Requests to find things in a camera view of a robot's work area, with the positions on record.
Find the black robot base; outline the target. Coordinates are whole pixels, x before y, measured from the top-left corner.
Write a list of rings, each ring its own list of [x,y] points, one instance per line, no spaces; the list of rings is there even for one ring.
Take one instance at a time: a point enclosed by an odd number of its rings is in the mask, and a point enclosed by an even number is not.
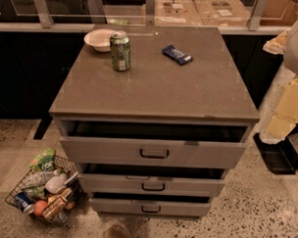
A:
[[[298,172],[298,124],[284,140],[276,144],[264,143],[259,133],[253,139],[268,171],[288,175]]]

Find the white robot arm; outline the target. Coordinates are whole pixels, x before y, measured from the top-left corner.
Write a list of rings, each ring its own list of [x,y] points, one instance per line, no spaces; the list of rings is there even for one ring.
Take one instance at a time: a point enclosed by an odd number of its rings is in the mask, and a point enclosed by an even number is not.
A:
[[[289,30],[266,43],[264,49],[283,55],[282,65],[259,109],[260,139],[265,144],[277,144],[298,125],[298,19]]]

